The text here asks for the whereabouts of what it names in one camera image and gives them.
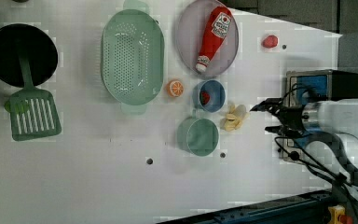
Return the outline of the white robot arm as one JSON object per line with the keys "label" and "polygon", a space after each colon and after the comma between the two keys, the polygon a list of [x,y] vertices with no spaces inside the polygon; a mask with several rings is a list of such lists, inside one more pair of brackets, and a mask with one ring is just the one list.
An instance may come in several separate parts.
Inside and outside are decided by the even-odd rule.
{"label": "white robot arm", "polygon": [[341,139],[346,157],[358,167],[358,98],[285,106],[283,98],[268,98],[252,111],[269,112],[280,126],[266,131],[290,137],[329,133]]}

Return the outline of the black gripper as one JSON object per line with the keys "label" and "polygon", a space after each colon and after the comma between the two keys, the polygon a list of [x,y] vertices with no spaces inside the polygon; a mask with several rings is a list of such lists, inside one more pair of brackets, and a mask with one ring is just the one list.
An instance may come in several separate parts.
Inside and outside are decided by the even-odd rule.
{"label": "black gripper", "polygon": [[253,106],[251,111],[275,114],[281,125],[268,126],[265,131],[279,136],[300,137],[306,131],[302,123],[302,106],[283,106],[282,98],[268,98]]}

